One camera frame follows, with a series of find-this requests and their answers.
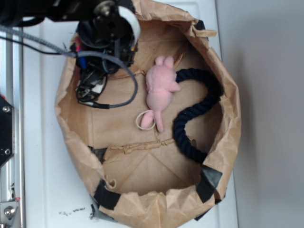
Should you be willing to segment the black gripper body with wiring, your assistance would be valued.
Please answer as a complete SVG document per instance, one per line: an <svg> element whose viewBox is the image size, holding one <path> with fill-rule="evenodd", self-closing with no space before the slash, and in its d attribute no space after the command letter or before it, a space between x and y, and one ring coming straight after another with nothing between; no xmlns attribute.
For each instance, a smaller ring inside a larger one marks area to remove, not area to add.
<svg viewBox="0 0 304 228"><path fill-rule="evenodd" d="M76 30L76 52L97 52L119 59L125 67L134 63L137 42L126 20L81 21ZM105 89L108 76L122 68L116 61L88 55L77 58L80 79L76 87L78 102L96 102Z"/></svg>

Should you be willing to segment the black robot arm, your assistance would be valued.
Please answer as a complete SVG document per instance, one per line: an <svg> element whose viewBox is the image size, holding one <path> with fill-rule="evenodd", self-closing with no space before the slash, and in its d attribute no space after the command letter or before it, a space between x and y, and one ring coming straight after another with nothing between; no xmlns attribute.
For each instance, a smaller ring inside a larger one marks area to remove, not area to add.
<svg viewBox="0 0 304 228"><path fill-rule="evenodd" d="M44 19L78 23L77 38L70 50L20 31ZM52 55L74 58L81 73L76 87L77 100L99 109L113 108L97 100L108 76L119 69L128 71L133 64L141 32L130 0L3 0L0 29L42 44L50 48Z"/></svg>

